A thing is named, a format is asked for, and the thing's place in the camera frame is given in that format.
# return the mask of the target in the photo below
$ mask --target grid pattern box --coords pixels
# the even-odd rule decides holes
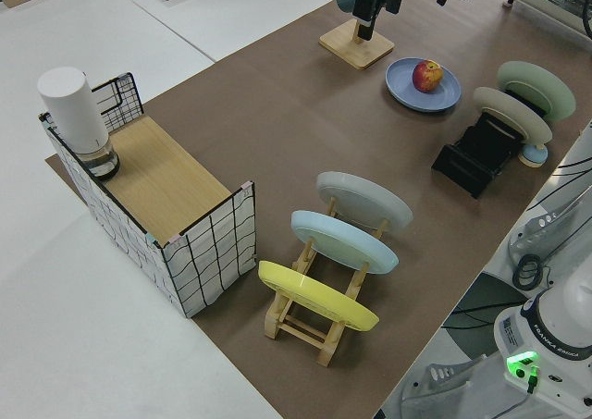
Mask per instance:
[[[109,132],[143,115],[130,73],[92,94]],[[40,120],[94,218],[183,315],[199,313],[255,266],[254,183],[246,182],[161,245],[66,146],[49,113]]]

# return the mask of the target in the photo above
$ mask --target brown mat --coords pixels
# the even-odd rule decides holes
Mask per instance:
[[[260,259],[296,259],[302,245],[290,214],[324,211],[315,191],[322,171],[370,179],[413,209],[407,229],[383,238],[400,265],[369,276],[358,299],[381,321],[367,333],[346,331],[329,368],[302,341],[264,337],[273,293],[255,270],[194,317],[284,417],[371,418],[592,116],[588,43],[523,6],[505,10],[502,1],[440,7],[407,0],[398,16],[383,11],[376,29],[395,49],[366,71],[318,44],[350,18],[330,3],[146,104],[229,189],[254,180]],[[421,114],[389,95],[385,70],[407,56],[433,58],[457,76],[463,95],[453,110]],[[578,109],[553,128],[543,167],[512,160],[476,201],[430,166],[443,144],[476,122],[473,90],[496,87],[496,70],[508,60],[552,70],[572,88]],[[344,289],[351,274],[338,268],[319,257],[311,276]]]

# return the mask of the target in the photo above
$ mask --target red apple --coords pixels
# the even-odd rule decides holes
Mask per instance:
[[[420,92],[434,91],[444,77],[442,66],[432,60],[422,60],[413,70],[413,86]]]

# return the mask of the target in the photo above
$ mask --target light blue plate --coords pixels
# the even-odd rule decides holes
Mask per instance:
[[[461,98],[461,84],[452,72],[444,69],[444,77],[432,92],[419,92],[413,86],[412,75],[422,58],[402,58],[387,68],[387,86],[402,104],[420,112],[444,111]]]
[[[369,274],[387,274],[399,263],[387,245],[342,220],[311,211],[294,211],[291,226],[302,242],[313,239],[315,251],[349,268],[359,270],[368,263]]]

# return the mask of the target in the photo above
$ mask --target plate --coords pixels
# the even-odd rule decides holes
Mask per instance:
[[[397,254],[387,245],[342,220],[294,211],[291,227],[300,241],[312,239],[315,251],[349,268],[360,270],[368,264],[368,274],[387,274],[399,263]]]
[[[259,278],[272,290],[346,327],[369,331],[378,323],[378,316],[354,299],[285,266],[262,260]]]
[[[389,190],[374,182],[345,172],[322,172],[316,178],[316,190],[325,203],[335,197],[335,209],[341,217],[370,229],[384,231],[405,228],[413,220],[409,206]]]
[[[448,69],[432,92],[419,92],[413,86],[412,75],[423,58],[402,58],[387,68],[387,86],[390,93],[403,105],[420,112],[439,112],[456,105],[461,98],[461,84]]]

